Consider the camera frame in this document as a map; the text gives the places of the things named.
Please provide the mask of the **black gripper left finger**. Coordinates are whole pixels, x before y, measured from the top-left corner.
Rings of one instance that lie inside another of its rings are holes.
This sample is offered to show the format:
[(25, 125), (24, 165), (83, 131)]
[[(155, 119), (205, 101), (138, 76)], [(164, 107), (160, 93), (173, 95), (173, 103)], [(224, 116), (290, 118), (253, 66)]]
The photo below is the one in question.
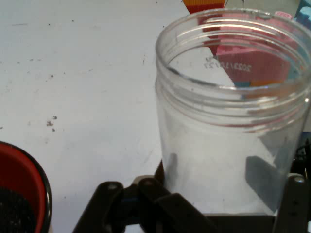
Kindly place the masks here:
[(127, 188), (100, 184), (82, 213), (75, 233), (123, 233), (139, 225), (145, 233), (216, 233), (217, 227), (180, 194), (170, 193), (154, 178)]

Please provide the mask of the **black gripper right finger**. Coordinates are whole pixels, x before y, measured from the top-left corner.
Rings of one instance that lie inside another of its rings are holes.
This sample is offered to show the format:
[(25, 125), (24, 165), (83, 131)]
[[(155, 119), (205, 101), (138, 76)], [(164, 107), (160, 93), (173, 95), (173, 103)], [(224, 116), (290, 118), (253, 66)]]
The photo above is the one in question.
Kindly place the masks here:
[(272, 214), (271, 233), (306, 233), (310, 220), (310, 157), (294, 158), (290, 173), (257, 156), (246, 159), (247, 184)]

